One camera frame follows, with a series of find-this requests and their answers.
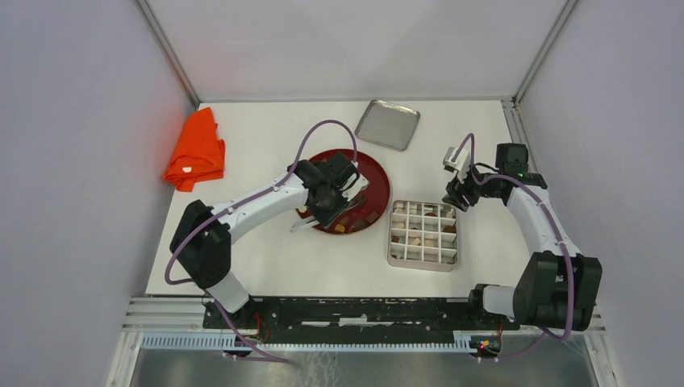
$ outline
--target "white divided organizer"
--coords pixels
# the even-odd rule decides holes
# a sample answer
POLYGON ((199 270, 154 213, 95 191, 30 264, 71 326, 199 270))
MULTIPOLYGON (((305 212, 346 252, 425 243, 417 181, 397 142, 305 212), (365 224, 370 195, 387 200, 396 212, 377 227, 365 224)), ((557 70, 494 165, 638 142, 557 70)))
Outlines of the white divided organizer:
POLYGON ((458 261, 457 211, 445 204, 397 200, 387 261, 400 268, 450 272, 458 261))

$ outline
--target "white table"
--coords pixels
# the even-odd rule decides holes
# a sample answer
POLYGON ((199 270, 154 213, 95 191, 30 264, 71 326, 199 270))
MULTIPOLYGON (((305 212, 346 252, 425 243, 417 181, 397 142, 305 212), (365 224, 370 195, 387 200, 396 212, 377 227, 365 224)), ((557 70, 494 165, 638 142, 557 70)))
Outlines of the white table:
MULTIPOLYGON (((401 102, 421 117, 405 152, 358 141, 358 149, 386 170, 394 200, 440 202, 452 174, 442 169, 448 146, 473 132, 476 161, 494 164, 496 144, 510 142, 500 102, 401 102)), ((198 183, 192 193, 173 195, 156 253, 148 294, 202 294, 194 284, 166 285, 169 243, 186 206, 211 205, 250 192, 285 172, 302 137, 323 119, 339 119, 352 130, 367 102, 211 103, 226 142, 226 172, 219 181, 198 183)), ((326 125, 310 137, 303 156, 350 148, 344 129, 326 125)), ((232 271, 252 295, 321 297, 466 297, 479 282, 515 285, 529 254, 517 222, 498 199, 482 199, 461 214, 461 250, 450 273, 395 268, 387 263, 389 208, 372 227, 353 235, 316 230, 290 234, 294 211, 277 216, 232 247, 232 271)), ((180 264, 172 278, 185 278, 180 264)))

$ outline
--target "white wall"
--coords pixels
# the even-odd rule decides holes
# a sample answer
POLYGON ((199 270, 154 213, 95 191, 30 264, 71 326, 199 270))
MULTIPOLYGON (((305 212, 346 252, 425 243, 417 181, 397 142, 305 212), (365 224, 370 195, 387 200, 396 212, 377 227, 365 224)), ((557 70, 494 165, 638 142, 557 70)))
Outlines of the white wall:
POLYGON ((511 96, 565 0, 151 0, 204 102, 511 96))
POLYGON ((189 108, 132 1, 0 4, 0 385, 102 385, 189 108))
POLYGON ((580 2, 523 100, 624 385, 682 385, 684 2, 580 2))

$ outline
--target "white vent strip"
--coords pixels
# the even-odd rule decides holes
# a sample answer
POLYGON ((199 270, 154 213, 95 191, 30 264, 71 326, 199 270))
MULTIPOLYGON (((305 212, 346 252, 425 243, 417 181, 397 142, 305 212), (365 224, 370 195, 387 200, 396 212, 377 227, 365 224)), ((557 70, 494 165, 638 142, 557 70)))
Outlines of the white vent strip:
MULTIPOLYGON (((289 352, 476 352, 469 347, 470 336, 454 336, 454 343, 400 344, 259 344, 265 351, 289 352)), ((145 333, 144 349, 249 351, 235 345, 235 336, 228 333, 145 333)))

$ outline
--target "folded cloth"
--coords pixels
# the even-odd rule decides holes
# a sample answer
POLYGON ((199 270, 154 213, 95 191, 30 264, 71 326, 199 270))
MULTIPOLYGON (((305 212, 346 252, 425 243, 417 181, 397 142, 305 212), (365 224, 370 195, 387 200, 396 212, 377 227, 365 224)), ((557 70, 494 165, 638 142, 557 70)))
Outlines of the folded cloth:
POLYGON ((211 108, 194 112, 186 121, 164 180, 190 192, 194 183, 223 177, 226 145, 216 135, 211 108))

